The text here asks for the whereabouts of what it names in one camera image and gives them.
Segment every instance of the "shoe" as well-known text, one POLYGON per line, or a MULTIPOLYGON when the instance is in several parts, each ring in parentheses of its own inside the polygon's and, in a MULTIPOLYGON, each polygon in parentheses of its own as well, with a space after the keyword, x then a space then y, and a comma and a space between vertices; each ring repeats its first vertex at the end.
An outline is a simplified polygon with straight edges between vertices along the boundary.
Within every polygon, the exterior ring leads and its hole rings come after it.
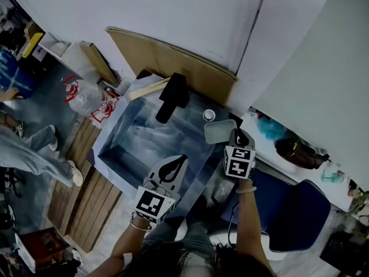
POLYGON ((20 124, 16 126, 15 130, 16 130, 16 135, 18 135, 19 137, 23 137, 23 133, 24 133, 23 121, 20 121, 20 124))
POLYGON ((73 248, 71 251, 73 252, 73 259, 75 259, 76 261, 79 261, 80 262, 80 266, 82 266, 83 265, 83 261, 82 261, 81 254, 75 248, 73 248))
MULTIPOLYGON (((55 135, 55 126, 54 125, 49 125, 49 126, 50 126, 52 132, 54 132, 54 135, 55 135)), ((57 150, 57 148, 58 148, 58 139, 57 139, 57 137, 55 137, 55 142, 52 143, 52 144, 50 144, 50 145, 48 145, 48 146, 50 147, 50 149, 52 151, 55 152, 57 150)))
POLYGON ((77 168, 76 164, 69 160, 68 163, 71 165, 71 170, 73 172, 73 182, 76 186, 80 187, 83 184, 83 175, 82 172, 77 168))

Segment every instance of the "blue chair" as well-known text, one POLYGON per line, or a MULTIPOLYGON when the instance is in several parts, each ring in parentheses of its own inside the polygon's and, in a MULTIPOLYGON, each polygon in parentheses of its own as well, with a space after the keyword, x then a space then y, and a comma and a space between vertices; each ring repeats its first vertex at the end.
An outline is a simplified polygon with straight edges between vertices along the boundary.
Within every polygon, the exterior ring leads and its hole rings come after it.
MULTIPOLYGON (((288 253, 309 249, 330 212, 330 203, 324 193, 309 180, 289 185, 258 169, 253 171, 252 178, 257 187, 255 199, 261 229, 270 238, 270 250, 288 253)), ((221 215, 228 222, 238 203, 238 187, 238 183, 235 184, 221 215)), ((232 222, 238 222, 237 209, 232 222)))

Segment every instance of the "person's left arm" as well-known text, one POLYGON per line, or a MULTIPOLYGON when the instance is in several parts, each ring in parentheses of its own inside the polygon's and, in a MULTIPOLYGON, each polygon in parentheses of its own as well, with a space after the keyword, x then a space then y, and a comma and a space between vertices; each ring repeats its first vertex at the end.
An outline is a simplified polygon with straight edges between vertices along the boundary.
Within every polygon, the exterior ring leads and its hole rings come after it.
MULTIPOLYGON (((135 217, 132 221, 136 227, 146 230, 150 222, 139 217, 135 217)), ((142 241, 144 240, 145 231, 141 231, 131 224, 119 237, 114 245, 110 257, 103 262, 89 277, 114 277, 121 272, 125 266, 123 254, 132 253, 133 257, 141 250, 142 241)))
POLYGON ((8 100, 13 100, 17 93, 19 92, 18 88, 10 87, 6 92, 0 93, 0 102, 7 102, 8 100))

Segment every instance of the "white table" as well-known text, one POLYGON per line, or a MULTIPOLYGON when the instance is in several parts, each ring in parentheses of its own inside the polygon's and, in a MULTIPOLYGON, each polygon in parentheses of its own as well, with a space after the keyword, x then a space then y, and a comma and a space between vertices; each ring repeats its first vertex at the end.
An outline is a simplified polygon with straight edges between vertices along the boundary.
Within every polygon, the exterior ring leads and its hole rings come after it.
POLYGON ((328 200, 335 206, 348 212, 352 198, 347 195, 349 180, 341 183, 323 182, 321 175, 327 163, 325 162, 319 169, 302 169, 294 164, 287 162, 276 151, 274 141, 267 140, 257 127, 257 117, 252 117, 246 113, 242 116, 243 123, 241 129, 245 130, 254 140, 256 157, 276 170, 292 178, 296 182, 309 179, 315 183, 326 195, 328 200))

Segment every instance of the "hand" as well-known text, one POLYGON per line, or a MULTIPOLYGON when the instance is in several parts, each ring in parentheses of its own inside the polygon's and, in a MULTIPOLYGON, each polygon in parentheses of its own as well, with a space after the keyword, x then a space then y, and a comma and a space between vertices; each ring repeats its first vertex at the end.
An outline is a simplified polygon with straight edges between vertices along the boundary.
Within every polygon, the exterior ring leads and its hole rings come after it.
POLYGON ((13 100, 17 93, 19 92, 18 88, 10 87, 1 95, 1 101, 6 102, 7 100, 13 100))

